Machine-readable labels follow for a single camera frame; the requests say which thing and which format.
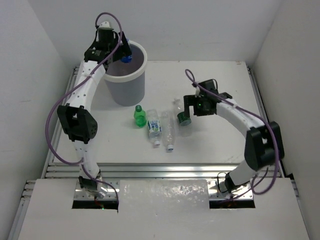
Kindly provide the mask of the clear bottle dark blue label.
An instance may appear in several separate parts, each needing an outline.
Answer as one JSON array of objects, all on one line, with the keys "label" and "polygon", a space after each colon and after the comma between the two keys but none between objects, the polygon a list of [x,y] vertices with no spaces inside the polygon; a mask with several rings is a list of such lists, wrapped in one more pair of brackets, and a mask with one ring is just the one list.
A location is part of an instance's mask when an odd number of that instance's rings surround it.
[{"label": "clear bottle dark blue label", "polygon": [[132,61],[132,48],[130,45],[130,40],[125,39],[125,42],[121,45],[123,56],[121,57],[122,63],[130,63]]}]

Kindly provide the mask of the clear bottle dark green label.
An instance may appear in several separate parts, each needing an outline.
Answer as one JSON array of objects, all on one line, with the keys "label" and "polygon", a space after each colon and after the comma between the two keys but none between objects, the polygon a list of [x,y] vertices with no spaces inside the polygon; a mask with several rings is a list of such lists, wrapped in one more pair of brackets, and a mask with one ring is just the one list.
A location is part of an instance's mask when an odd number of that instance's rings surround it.
[{"label": "clear bottle dark green label", "polygon": [[188,137],[192,134],[192,121],[185,115],[184,102],[180,98],[173,100],[174,117],[177,120],[178,130],[182,137]]}]

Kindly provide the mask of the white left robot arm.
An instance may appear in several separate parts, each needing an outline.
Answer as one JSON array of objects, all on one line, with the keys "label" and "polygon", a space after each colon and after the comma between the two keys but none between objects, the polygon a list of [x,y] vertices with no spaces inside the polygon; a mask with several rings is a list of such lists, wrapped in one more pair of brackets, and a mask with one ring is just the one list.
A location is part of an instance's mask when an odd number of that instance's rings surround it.
[{"label": "white left robot arm", "polygon": [[103,183],[92,148],[98,123],[91,114],[91,105],[109,64],[131,55],[129,44],[121,43],[125,39],[111,27],[97,28],[79,66],[74,90],[66,103],[57,108],[63,132],[71,140],[79,160],[79,185],[94,198],[102,199],[112,186]]}]

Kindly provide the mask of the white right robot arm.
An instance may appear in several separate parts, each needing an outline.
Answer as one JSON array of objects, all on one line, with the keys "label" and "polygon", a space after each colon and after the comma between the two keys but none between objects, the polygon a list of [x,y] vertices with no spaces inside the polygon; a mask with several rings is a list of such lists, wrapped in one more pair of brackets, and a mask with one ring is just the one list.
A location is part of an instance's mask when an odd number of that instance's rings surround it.
[{"label": "white right robot arm", "polygon": [[196,89],[195,94],[183,97],[185,117],[190,117],[190,109],[197,117],[217,115],[245,138],[244,159],[219,183],[221,193],[230,194],[247,184],[264,167],[279,166],[285,151],[278,123],[264,121],[257,114],[240,107],[230,94],[219,93],[214,79],[193,82],[192,86]]}]

